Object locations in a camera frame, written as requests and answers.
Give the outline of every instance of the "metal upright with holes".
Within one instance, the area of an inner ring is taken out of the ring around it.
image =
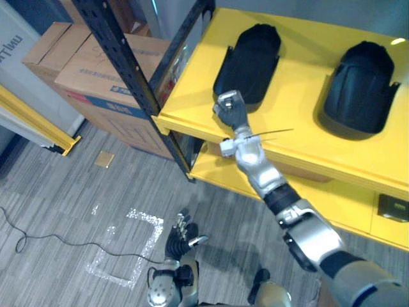
[[[182,48],[196,20],[205,12],[210,11],[212,13],[214,11],[215,0],[196,1],[149,83],[115,19],[109,3],[106,0],[73,0],[73,3],[132,93],[132,96],[148,116],[152,126],[162,138],[180,169],[184,174],[188,174],[203,141],[192,136],[183,135],[183,138],[188,139],[184,142],[187,146],[181,146],[180,142],[178,142],[179,138],[175,137],[174,132],[170,132],[167,136],[161,134],[151,116],[157,116],[160,112],[160,106],[155,94],[160,88],[164,76],[171,68],[178,51]]]

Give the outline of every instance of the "yellow shelving unit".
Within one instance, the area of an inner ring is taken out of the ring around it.
[[[275,26],[282,40],[280,60],[260,108],[249,114],[253,133],[294,130],[263,137],[269,159],[333,178],[318,183],[289,181],[333,224],[409,250],[409,223],[377,215],[378,195],[409,200],[409,43],[394,37],[308,20],[217,9],[158,117],[166,134],[174,130],[220,143],[232,130],[212,112],[213,83],[240,33],[257,23]],[[395,63],[392,81],[401,82],[384,130],[362,141],[328,133],[316,120],[330,78],[342,55],[361,41],[386,47]],[[190,176],[258,198],[234,161],[203,148]]]
[[[218,9],[156,123],[214,143],[232,136],[212,113],[212,86],[228,45],[257,23],[277,28],[279,64],[261,107],[249,115],[254,133],[293,128],[263,142],[269,158],[409,200],[409,43],[366,31],[237,10]],[[332,72],[348,48],[363,40],[387,48],[402,82],[384,130],[363,141],[331,135],[316,121]]]
[[[261,201],[235,160],[209,153],[206,144],[190,175]],[[339,180],[321,183],[290,175],[286,178],[335,226],[409,251],[409,224],[378,216],[378,193]]]

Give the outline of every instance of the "black cable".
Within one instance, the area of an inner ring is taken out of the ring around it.
[[[253,136],[261,136],[261,135],[263,135],[263,134],[270,134],[270,133],[277,133],[277,132],[285,132],[285,131],[291,131],[291,130],[294,130],[294,129],[293,129],[293,128],[290,128],[290,129],[281,129],[281,130],[272,130],[272,131],[260,132],[260,133],[252,134],[251,136],[247,136],[247,137],[245,137],[245,139],[252,138]]]
[[[151,287],[151,284],[150,284],[150,282],[149,282],[149,277],[150,277],[150,272],[151,272],[151,270],[154,270],[155,272],[157,271],[156,268],[154,268],[154,267],[150,267],[150,268],[148,269],[148,273],[147,273],[147,275],[146,275],[146,283],[148,284],[148,288]]]
[[[68,245],[68,246],[87,246],[87,245],[95,245],[98,246],[100,249],[102,249],[103,251],[105,251],[107,254],[111,255],[111,256],[115,256],[115,257],[120,257],[120,256],[136,256],[139,258],[142,258],[144,260],[146,260],[147,262],[151,262],[153,264],[162,264],[163,262],[158,262],[158,261],[153,261],[150,260],[149,258],[146,258],[140,254],[134,254],[134,253],[129,253],[129,254],[118,254],[118,253],[113,253],[112,251],[108,251],[106,248],[104,248],[101,244],[96,243],[96,242],[85,242],[85,243],[71,243],[68,242],[67,240],[65,240],[64,238],[62,238],[59,235],[56,235],[55,233],[52,233],[50,235],[42,235],[42,236],[35,236],[35,235],[28,235],[23,229],[15,226],[15,224],[13,224],[7,214],[6,209],[4,209],[2,206],[0,206],[0,209],[3,211],[4,217],[6,218],[7,223],[14,229],[18,230],[19,232],[21,232],[23,234],[23,236],[17,241],[16,245],[15,245],[15,252],[17,254],[21,253],[23,251],[23,249],[26,246],[27,240],[28,239],[46,239],[49,237],[55,237],[58,240],[60,240],[62,243]]]

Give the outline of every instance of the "black plastic cover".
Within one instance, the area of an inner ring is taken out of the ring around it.
[[[268,24],[256,24],[244,31],[236,47],[228,47],[213,92],[220,95],[239,90],[247,109],[257,109],[277,66],[280,44],[277,30]]]
[[[321,123],[346,138],[367,138],[385,126],[399,83],[389,86],[394,63],[386,49],[361,42],[348,49],[334,74]]]

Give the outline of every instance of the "cardboard box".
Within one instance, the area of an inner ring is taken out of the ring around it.
[[[60,0],[60,2],[75,24],[85,24],[84,19],[72,3],[72,0]],[[134,28],[135,17],[128,1],[108,0],[108,3],[114,12],[118,24],[120,24],[122,32],[131,33]]]
[[[125,35],[147,79],[150,79],[169,42]],[[132,147],[172,159],[111,62],[91,35],[58,75],[56,83],[82,105],[92,123]]]
[[[222,157],[222,152],[220,151],[219,144],[212,143],[212,142],[206,142],[206,145],[208,147],[208,152],[210,154],[219,155]],[[274,166],[280,172],[287,174],[287,175],[298,176],[304,179],[309,179],[309,180],[318,181],[318,182],[329,182],[332,180],[330,177],[320,175],[320,174],[315,174],[312,171],[306,171],[304,169],[296,168],[292,165],[277,162],[271,159],[270,161],[272,164],[274,164]]]
[[[80,113],[83,111],[82,105],[76,106],[76,101],[54,81],[90,34],[83,24],[55,22],[22,59],[28,69]]]

